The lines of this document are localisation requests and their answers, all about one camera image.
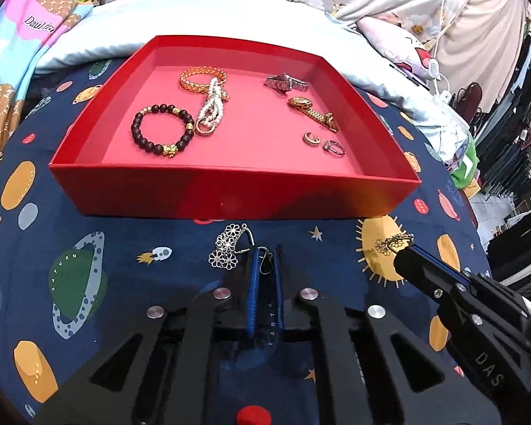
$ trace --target silver ring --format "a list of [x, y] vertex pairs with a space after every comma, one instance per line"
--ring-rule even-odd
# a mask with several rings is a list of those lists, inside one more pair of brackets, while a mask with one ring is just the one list
[[346, 150], [344, 150], [343, 146], [341, 146], [337, 141], [335, 140], [327, 140], [327, 142], [325, 142], [323, 144], [323, 150], [325, 152], [332, 152], [334, 153], [335, 155], [337, 156], [344, 156], [346, 155]]
[[293, 78], [292, 76], [287, 75], [287, 73], [277, 76], [268, 76], [265, 79], [265, 86], [283, 93], [289, 92], [293, 89], [303, 92], [309, 89], [309, 85], [306, 82]]

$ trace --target metal screw head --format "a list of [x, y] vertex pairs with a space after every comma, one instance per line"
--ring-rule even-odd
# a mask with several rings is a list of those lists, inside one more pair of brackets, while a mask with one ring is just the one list
[[228, 288], [216, 288], [214, 291], [212, 291], [212, 295], [215, 297], [215, 299], [224, 300], [228, 299], [232, 293]]
[[472, 314], [471, 318], [472, 318], [472, 322], [476, 326], [481, 326], [482, 325], [482, 323], [483, 323], [482, 318], [480, 318], [478, 315]]
[[163, 310], [163, 307], [159, 305], [152, 305], [151, 307], [148, 308], [148, 311], [147, 311], [148, 318], [151, 318], [151, 319], [161, 318], [164, 313], [165, 313], [165, 310]]
[[372, 305], [368, 307], [368, 315], [375, 319], [381, 319], [386, 315], [386, 309], [381, 305]]
[[301, 295], [301, 298], [305, 300], [315, 300], [319, 296], [319, 291], [313, 288], [305, 288], [301, 289], [299, 295]]

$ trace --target red box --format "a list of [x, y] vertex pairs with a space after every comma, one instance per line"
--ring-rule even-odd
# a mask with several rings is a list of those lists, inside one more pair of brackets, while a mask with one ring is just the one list
[[[195, 135], [173, 159], [134, 145], [134, 115], [174, 104], [196, 118], [206, 96], [179, 85], [182, 71], [213, 66], [228, 74], [224, 118], [210, 137]], [[281, 73], [306, 93], [264, 86]], [[189, 78], [207, 83], [208, 76]], [[287, 99], [305, 96], [332, 112], [332, 133]], [[347, 151], [333, 157], [306, 146], [306, 131]], [[149, 114], [142, 133], [169, 145], [183, 133], [174, 115]], [[213, 36], [157, 36], [122, 64], [89, 101], [50, 168], [85, 215], [169, 219], [342, 219], [389, 214], [420, 180], [364, 99], [324, 59], [284, 47]]]

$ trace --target blue strip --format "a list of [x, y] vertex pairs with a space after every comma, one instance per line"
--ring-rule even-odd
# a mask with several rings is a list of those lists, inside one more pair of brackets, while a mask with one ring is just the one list
[[277, 251], [273, 253], [273, 273], [275, 274], [275, 291], [278, 297], [278, 328], [283, 331], [283, 288], [281, 287], [281, 265]]
[[258, 313], [258, 284], [260, 279], [260, 250], [255, 248], [252, 257], [250, 275], [250, 289], [248, 290], [248, 317], [246, 320], [246, 334], [253, 339], [256, 333], [256, 315]]
[[439, 268], [440, 270], [444, 271], [446, 274], [450, 275], [450, 277], [454, 278], [455, 281], [465, 286], [470, 286], [470, 280], [468, 280], [463, 274], [457, 272], [450, 265], [444, 263], [440, 259], [437, 259], [436, 257], [429, 254], [427, 251], [420, 248], [419, 246], [413, 245], [411, 246], [411, 248], [413, 249], [413, 251], [418, 253], [423, 259], [428, 260], [435, 267]]

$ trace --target gold ring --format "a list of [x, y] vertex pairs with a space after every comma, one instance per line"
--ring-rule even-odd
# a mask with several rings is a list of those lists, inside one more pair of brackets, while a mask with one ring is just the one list
[[303, 142], [305, 142], [310, 147], [318, 147], [320, 145], [320, 137], [313, 134], [311, 131], [307, 131], [303, 135]]
[[202, 118], [199, 118], [196, 123], [195, 123], [195, 132], [199, 135], [199, 136], [202, 136], [202, 137], [206, 137], [206, 136], [210, 136], [216, 129], [216, 125], [213, 124], [207, 131], [203, 131], [201, 128], [200, 128], [200, 124], [201, 122], [204, 121], [204, 117]]
[[179, 84], [183, 89], [186, 89], [187, 91], [190, 91], [192, 93], [208, 94], [208, 84], [197, 84], [187, 80], [187, 78], [191, 75], [201, 74], [216, 76], [216, 78], [218, 78], [218, 86], [223, 86], [224, 83], [226, 83], [227, 81], [227, 74], [223, 70], [215, 67], [201, 66], [188, 68], [183, 73], [181, 73], [181, 79], [179, 80]]

